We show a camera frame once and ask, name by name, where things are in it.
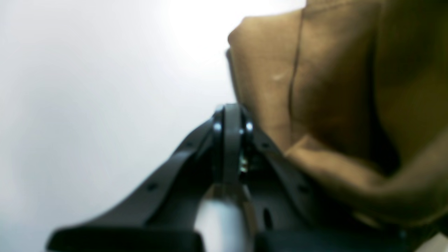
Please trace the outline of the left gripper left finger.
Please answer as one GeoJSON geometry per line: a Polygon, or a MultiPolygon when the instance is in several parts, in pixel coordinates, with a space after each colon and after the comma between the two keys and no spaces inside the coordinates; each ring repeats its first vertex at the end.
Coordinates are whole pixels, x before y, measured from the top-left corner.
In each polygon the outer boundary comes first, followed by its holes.
{"type": "Polygon", "coordinates": [[[173,155],[106,213],[55,231],[48,252],[203,252],[195,231],[203,195],[224,180],[224,137],[242,136],[240,105],[219,106],[173,155]]]}

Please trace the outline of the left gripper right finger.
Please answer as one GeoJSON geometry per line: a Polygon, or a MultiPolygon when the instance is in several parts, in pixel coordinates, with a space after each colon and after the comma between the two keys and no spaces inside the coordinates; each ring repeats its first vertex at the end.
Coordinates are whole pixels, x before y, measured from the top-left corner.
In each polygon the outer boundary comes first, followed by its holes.
{"type": "Polygon", "coordinates": [[[410,252],[398,228],[373,228],[295,168],[241,108],[245,166],[257,230],[255,252],[410,252]]]}

